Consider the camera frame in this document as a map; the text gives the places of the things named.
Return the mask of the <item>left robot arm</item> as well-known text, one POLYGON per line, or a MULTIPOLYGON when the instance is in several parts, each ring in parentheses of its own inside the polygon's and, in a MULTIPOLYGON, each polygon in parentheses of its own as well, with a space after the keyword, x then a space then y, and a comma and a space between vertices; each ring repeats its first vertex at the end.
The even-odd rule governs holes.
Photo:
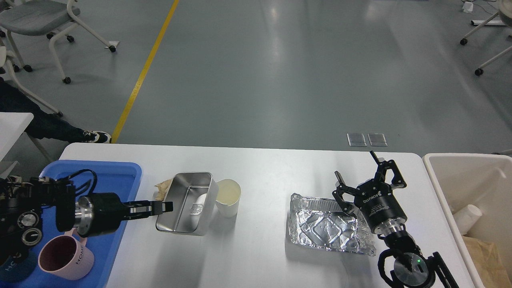
POLYGON ((172 212, 171 201, 122 202, 113 192, 96 193, 97 174, 75 186, 73 178, 87 172, 81 169, 63 178, 31 178, 29 182, 1 179, 0 240, 1 262, 23 262, 29 250, 43 237, 42 214, 54 207, 58 231, 75 228, 81 237, 99 236, 117 231, 121 222, 172 212))

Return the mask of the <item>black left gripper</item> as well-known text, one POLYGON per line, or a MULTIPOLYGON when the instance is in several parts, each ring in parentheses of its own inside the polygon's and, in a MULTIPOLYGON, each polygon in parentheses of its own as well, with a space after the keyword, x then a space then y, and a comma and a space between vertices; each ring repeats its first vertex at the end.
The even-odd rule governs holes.
POLYGON ((82 238, 116 232, 123 220, 137 220, 174 211, 172 201, 121 202, 112 192, 81 196, 75 206, 74 227, 82 238))

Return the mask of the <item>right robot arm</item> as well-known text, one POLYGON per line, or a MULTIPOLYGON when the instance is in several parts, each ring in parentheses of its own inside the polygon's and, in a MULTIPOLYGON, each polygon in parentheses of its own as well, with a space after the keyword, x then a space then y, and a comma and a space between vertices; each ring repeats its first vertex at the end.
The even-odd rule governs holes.
POLYGON ((445 288, 457 288, 440 253, 424 257, 406 230, 408 217, 393 195, 394 189, 407 186, 396 162, 373 151, 370 155, 377 165, 374 177, 353 188, 335 171, 339 184, 332 195, 345 214, 355 217, 359 210, 371 233, 385 242, 377 262, 380 277, 392 288, 430 288, 437 278, 445 288))

